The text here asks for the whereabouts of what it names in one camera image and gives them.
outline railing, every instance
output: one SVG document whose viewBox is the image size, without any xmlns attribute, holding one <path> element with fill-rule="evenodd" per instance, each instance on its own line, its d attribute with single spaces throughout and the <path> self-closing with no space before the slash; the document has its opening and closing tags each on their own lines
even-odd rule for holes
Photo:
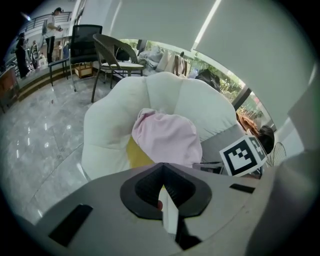
<svg viewBox="0 0 320 256">
<path fill-rule="evenodd" d="M 71 13 L 72 13 L 71 11 L 62 12 L 61 14 L 55 17 L 55 22 L 56 23 L 69 22 L 71 20 Z M 20 33 L 27 32 L 33 29 L 41 30 L 45 20 L 47 20 L 50 15 L 51 14 L 42 15 L 28 21 L 26 24 L 24 24 L 21 27 Z"/>
</svg>

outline chair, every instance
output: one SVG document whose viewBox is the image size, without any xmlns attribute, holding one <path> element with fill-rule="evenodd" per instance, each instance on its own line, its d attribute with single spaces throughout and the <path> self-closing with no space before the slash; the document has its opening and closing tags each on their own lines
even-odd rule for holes
<svg viewBox="0 0 320 256">
<path fill-rule="evenodd" d="M 66 45 L 65 47 L 63 47 L 62 51 L 63 51 L 63 59 L 60 59 L 60 60 L 57 60 L 57 61 L 53 61 L 53 62 L 48 64 L 49 72 L 50 72 L 51 86 L 54 86 L 53 81 L 52 81 L 52 67 L 55 66 L 55 65 L 58 65 L 58 64 L 62 63 L 63 74 L 64 74 L 64 76 L 66 76 L 66 79 L 68 79 L 68 72 L 67 72 L 67 61 L 69 60 L 68 46 Z"/>
<path fill-rule="evenodd" d="M 219 151 L 244 135 L 232 104 L 201 80 L 170 72 L 126 77 L 85 114 L 81 164 L 90 179 L 131 168 L 127 145 L 143 108 L 190 119 L 206 162 L 222 161 Z"/>
<path fill-rule="evenodd" d="M 140 71 L 140 75 L 142 76 L 143 75 L 142 70 L 145 68 L 143 65 L 138 64 L 138 58 L 135 51 L 127 43 L 121 42 L 113 37 L 103 35 L 103 34 L 95 34 L 93 36 L 93 39 L 94 39 L 94 43 L 95 43 L 95 47 L 98 55 L 99 69 L 98 69 L 94 86 L 93 86 L 92 98 L 91 98 L 92 103 L 94 102 L 98 76 L 101 69 L 105 71 L 107 70 L 111 71 L 110 89 L 112 89 L 113 73 L 119 74 L 116 71 L 126 71 L 128 77 L 131 76 L 132 71 Z M 118 62 L 115 57 L 115 46 L 126 51 L 131 58 L 131 62 Z"/>
<path fill-rule="evenodd" d="M 101 34 L 102 26 L 99 25 L 74 25 L 69 50 L 70 74 L 72 87 L 76 92 L 72 76 L 72 65 L 98 60 L 93 35 Z"/>
</svg>

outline woman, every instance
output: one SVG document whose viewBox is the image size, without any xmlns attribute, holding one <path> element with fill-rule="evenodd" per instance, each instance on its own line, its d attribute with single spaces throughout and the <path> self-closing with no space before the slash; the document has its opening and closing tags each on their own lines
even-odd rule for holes
<svg viewBox="0 0 320 256">
<path fill-rule="evenodd" d="M 24 78 L 30 71 L 26 62 L 26 51 L 24 49 L 25 33 L 20 33 L 17 38 L 18 43 L 15 47 L 16 62 L 20 72 L 20 78 Z"/>
</svg>

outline white roller blind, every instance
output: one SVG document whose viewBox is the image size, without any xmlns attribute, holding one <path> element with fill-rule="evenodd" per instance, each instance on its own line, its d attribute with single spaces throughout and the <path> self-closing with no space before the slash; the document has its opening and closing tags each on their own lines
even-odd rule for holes
<svg viewBox="0 0 320 256">
<path fill-rule="evenodd" d="M 196 50 L 252 89 L 276 127 L 306 91 L 316 60 L 291 18 L 266 0 L 222 0 Z"/>
<path fill-rule="evenodd" d="M 110 35 L 190 50 L 214 0 L 122 0 Z"/>
</svg>

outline fan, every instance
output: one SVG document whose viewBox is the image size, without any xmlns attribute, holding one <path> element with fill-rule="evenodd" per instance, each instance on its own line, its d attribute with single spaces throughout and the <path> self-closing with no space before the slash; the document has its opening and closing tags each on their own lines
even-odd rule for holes
<svg viewBox="0 0 320 256">
<path fill-rule="evenodd" d="M 278 166 L 286 157 L 287 154 L 284 145 L 281 142 L 277 142 L 271 153 L 267 156 L 266 164 L 269 167 Z"/>
</svg>

